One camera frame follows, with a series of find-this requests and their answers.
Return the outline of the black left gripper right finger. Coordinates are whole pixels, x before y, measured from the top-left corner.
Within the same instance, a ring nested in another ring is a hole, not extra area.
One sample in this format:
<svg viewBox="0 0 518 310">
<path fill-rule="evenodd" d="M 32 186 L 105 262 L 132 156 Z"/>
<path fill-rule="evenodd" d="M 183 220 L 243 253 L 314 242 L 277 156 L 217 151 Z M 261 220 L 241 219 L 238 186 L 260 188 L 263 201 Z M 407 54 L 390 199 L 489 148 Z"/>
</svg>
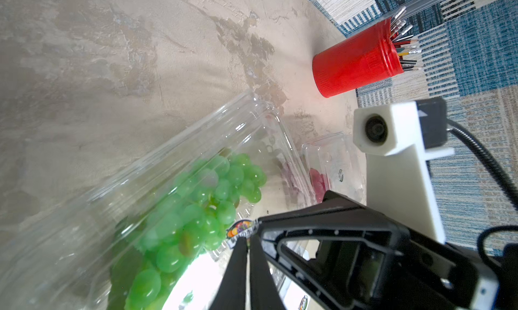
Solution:
<svg viewBox="0 0 518 310">
<path fill-rule="evenodd" d="M 257 235 L 250 238 L 249 259 L 251 309 L 285 309 Z"/>
</svg>

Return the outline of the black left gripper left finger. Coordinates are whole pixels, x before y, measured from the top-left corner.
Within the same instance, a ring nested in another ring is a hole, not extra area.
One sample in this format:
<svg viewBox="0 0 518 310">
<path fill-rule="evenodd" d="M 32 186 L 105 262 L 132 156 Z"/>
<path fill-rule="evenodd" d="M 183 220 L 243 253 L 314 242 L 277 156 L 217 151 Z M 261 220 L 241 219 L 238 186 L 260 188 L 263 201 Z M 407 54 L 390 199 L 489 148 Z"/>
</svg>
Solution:
<svg viewBox="0 0 518 310">
<path fill-rule="evenodd" d="M 210 305 L 214 309 L 246 308 L 246 268 L 248 264 L 248 244 L 239 238 L 227 264 L 217 294 Z"/>
</svg>

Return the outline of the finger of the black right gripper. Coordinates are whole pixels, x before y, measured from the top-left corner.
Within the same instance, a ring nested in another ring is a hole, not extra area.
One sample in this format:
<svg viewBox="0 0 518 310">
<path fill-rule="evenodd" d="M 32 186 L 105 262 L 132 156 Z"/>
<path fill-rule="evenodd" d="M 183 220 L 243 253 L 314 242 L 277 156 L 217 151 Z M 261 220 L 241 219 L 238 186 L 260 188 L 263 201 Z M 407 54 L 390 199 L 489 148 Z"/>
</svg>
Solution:
<svg viewBox="0 0 518 310">
<path fill-rule="evenodd" d="M 266 258 L 324 309 L 382 309 L 409 230 L 333 191 L 257 220 Z"/>
</svg>

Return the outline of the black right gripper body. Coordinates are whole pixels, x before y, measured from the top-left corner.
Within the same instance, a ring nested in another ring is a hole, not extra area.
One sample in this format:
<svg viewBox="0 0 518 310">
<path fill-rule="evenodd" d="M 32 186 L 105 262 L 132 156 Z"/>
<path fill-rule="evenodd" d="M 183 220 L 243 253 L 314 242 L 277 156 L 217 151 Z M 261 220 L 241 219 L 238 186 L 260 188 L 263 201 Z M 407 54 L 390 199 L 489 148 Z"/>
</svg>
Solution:
<svg viewBox="0 0 518 310">
<path fill-rule="evenodd" d="M 382 309 L 493 309 L 496 274 L 459 247 L 442 245 L 409 230 Z"/>
</svg>

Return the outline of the round fruit sticker label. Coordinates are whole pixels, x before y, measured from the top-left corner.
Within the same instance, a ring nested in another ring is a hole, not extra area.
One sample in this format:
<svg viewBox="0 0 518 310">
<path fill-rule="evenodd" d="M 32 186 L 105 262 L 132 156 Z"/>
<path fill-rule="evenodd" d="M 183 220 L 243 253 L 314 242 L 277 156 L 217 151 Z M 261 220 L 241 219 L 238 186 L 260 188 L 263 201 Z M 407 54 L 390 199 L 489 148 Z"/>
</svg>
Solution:
<svg viewBox="0 0 518 310">
<path fill-rule="evenodd" d="M 258 222 L 242 219 L 235 222 L 231 227 L 227 230 L 226 234 L 226 244 L 229 249 L 233 249 L 239 238 L 249 239 L 252 235 L 254 235 L 258 228 Z"/>
</svg>

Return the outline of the clear box of red grapes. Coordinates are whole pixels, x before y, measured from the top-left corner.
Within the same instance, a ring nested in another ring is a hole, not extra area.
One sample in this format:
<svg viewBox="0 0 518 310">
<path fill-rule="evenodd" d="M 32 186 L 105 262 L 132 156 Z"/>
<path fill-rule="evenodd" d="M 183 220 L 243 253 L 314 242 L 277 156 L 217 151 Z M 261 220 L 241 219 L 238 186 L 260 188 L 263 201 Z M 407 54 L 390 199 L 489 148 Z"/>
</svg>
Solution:
<svg viewBox="0 0 518 310">
<path fill-rule="evenodd" d="M 302 144 L 299 152 L 316 202 L 327 191 L 334 191 L 364 203 L 360 152 L 352 135 L 339 132 L 315 137 Z"/>
</svg>

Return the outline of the clear box of green grapes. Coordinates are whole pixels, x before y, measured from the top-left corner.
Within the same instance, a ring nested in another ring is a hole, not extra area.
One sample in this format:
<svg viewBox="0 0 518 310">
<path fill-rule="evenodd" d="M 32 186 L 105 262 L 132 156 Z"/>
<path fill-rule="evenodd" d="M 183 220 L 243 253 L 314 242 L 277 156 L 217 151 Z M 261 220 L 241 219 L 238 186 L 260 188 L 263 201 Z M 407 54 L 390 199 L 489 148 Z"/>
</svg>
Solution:
<svg viewBox="0 0 518 310">
<path fill-rule="evenodd" d="M 235 222 L 314 203 L 272 103 L 243 94 L 1 250 L 2 309 L 206 309 Z"/>
</svg>

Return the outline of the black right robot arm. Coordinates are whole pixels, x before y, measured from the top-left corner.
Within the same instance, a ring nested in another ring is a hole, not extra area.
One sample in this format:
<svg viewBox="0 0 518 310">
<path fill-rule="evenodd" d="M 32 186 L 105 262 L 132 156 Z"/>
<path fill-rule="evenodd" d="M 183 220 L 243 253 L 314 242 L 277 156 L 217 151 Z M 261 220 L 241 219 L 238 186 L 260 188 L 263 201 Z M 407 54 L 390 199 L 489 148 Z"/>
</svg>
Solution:
<svg viewBox="0 0 518 310">
<path fill-rule="evenodd" d="M 516 309 L 517 137 L 450 121 L 461 155 L 438 172 L 448 242 L 328 192 L 321 204 L 264 218 L 264 256 L 325 309 Z"/>
</svg>

